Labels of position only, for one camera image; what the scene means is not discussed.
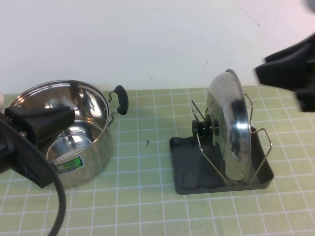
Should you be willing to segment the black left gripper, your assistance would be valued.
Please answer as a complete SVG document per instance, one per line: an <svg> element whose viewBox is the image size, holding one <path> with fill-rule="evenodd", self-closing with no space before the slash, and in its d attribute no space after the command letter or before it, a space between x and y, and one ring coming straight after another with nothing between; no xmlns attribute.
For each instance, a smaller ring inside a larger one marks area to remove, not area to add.
<svg viewBox="0 0 315 236"><path fill-rule="evenodd" d="M44 146L74 124L75 112L69 106L26 109L9 106L0 113L0 147Z"/></svg>

